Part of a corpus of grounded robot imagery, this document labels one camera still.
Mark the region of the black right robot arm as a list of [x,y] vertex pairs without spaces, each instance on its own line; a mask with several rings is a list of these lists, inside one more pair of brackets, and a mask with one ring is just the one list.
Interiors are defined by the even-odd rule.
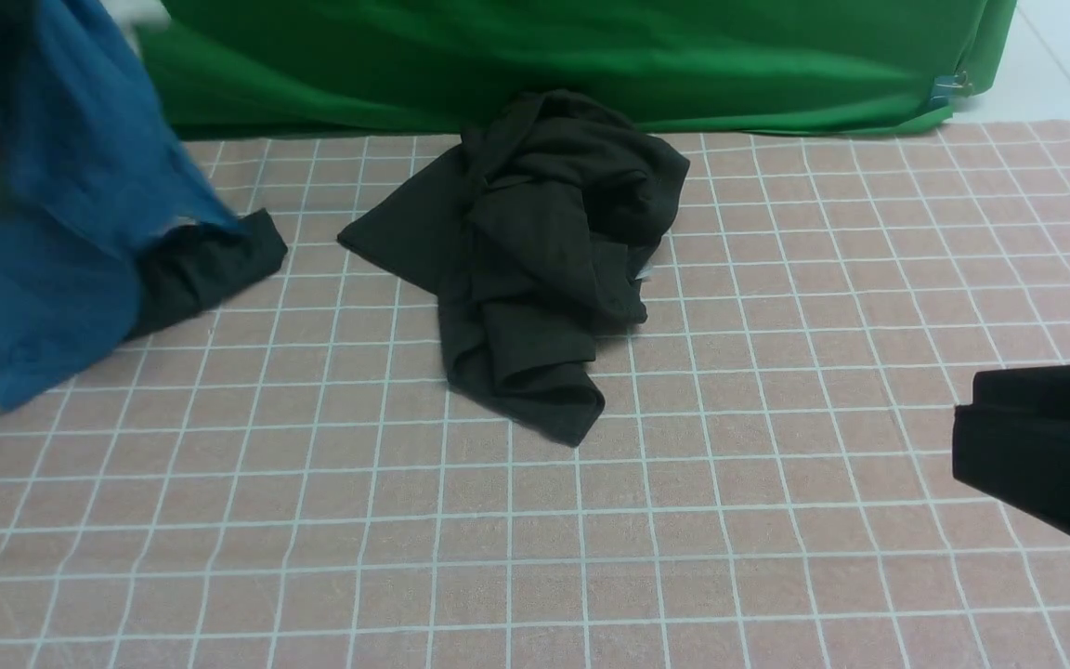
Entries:
[[1070,536],[1070,364],[977,372],[951,452],[956,481]]

